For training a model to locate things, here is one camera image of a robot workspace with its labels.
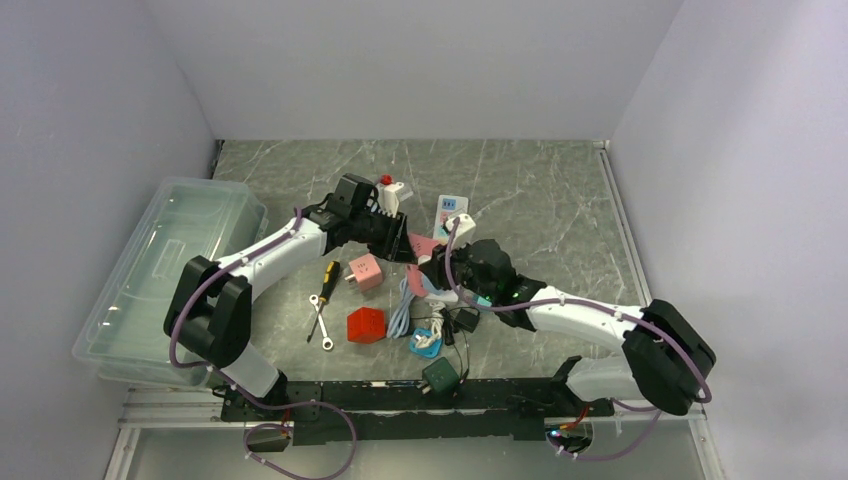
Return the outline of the pink socket adapter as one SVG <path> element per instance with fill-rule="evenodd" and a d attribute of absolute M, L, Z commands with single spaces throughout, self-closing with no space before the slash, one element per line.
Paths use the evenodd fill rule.
<path fill-rule="evenodd" d="M 348 263 L 344 280 L 355 285 L 360 292 L 367 292 L 380 286 L 384 275 L 377 258 L 368 253 Z"/>

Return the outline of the dark green cube socket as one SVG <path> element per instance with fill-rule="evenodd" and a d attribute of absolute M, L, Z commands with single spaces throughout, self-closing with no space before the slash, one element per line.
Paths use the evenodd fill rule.
<path fill-rule="evenodd" d="M 422 370 L 420 390 L 424 395 L 451 394 L 459 385 L 460 376 L 449 360 L 440 357 Z"/>

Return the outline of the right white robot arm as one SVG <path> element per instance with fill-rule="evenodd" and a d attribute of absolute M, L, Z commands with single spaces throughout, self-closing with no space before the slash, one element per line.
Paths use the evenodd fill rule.
<path fill-rule="evenodd" d="M 512 328 L 569 335 L 610 351 L 602 359 L 573 356 L 552 376 L 551 401 L 564 415 L 596 400 L 639 400 L 682 416 L 713 399 L 707 378 L 716 355 L 668 301 L 622 306 L 568 294 L 518 273 L 492 239 L 436 246 L 419 268 L 436 287 L 485 299 L 473 307 Z"/>

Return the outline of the teal green charger plug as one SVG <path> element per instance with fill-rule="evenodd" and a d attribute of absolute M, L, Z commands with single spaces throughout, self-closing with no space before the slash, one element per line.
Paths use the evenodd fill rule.
<path fill-rule="evenodd" d="M 482 306 L 482 307 L 485 307 L 485 308 L 490 308 L 490 307 L 492 306 L 492 303 L 491 303 L 491 301 L 490 301 L 490 300 L 488 300 L 488 299 L 487 299 L 487 298 L 485 298 L 485 297 L 481 297 L 481 296 L 479 296 L 479 295 L 475 295 L 475 296 L 473 297 L 473 302 L 474 302 L 476 305 L 479 305 L 479 306 Z"/>

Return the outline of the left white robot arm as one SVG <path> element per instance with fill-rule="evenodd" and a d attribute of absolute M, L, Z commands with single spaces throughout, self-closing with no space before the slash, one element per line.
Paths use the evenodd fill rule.
<path fill-rule="evenodd" d="M 399 209 L 410 195 L 400 182 L 347 173 L 322 200 L 295 208 L 293 218 L 264 239 L 217 260 L 190 259 L 163 324 L 170 365 L 207 368 L 248 397 L 258 417 L 279 417 L 288 402 L 288 380 L 251 343 L 254 301 L 349 242 L 388 262 L 415 263 L 407 217 Z"/>

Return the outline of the teal blue plug adapter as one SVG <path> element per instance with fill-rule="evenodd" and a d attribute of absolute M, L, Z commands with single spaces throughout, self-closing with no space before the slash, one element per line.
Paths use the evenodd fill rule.
<path fill-rule="evenodd" d="M 443 340 L 430 330 L 416 328 L 409 340 L 408 348 L 411 353 L 426 359 L 435 359 L 441 350 Z"/>

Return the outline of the light blue charger plug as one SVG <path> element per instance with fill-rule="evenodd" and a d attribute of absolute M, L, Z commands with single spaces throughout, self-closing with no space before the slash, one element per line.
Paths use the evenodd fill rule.
<path fill-rule="evenodd" d="M 424 274 L 420 275 L 420 283 L 422 285 L 422 288 L 426 291 L 427 295 L 438 295 L 444 292 L 441 287 L 434 285 L 430 281 L 430 279 Z"/>

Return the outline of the pink triangular power strip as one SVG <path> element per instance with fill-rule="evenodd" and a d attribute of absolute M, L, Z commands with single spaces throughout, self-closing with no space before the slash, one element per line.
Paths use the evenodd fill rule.
<path fill-rule="evenodd" d="M 431 258 L 432 250 L 437 245 L 440 245 L 441 242 L 436 239 L 415 233 L 410 233 L 409 237 L 414 252 L 417 256 L 417 263 L 409 264 L 405 267 L 405 280 L 407 281 L 407 287 L 409 291 L 414 296 L 424 298 L 429 295 L 427 295 L 426 291 L 422 288 L 422 285 L 420 283 L 420 275 L 423 274 L 420 270 L 420 266 Z"/>

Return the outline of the red cube socket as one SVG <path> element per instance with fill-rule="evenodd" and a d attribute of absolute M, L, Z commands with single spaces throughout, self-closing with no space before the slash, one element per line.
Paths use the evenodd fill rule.
<path fill-rule="evenodd" d="M 347 340 L 373 344 L 386 337 L 387 324 L 381 309 L 361 307 L 347 316 Z"/>

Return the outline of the black charger with thin cable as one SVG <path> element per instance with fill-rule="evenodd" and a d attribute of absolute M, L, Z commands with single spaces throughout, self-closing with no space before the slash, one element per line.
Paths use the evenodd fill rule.
<path fill-rule="evenodd" d="M 442 327 L 444 344 L 453 348 L 461 357 L 459 360 L 459 374 L 460 382 L 464 382 L 468 378 L 471 368 L 470 343 L 468 336 L 476 330 L 479 324 L 480 313 L 476 309 L 472 309 L 470 307 L 442 308 L 439 313 L 442 315 L 444 320 Z M 456 334 L 460 335 L 462 343 L 464 344 L 463 354 L 459 353 L 459 349 L 456 346 Z"/>

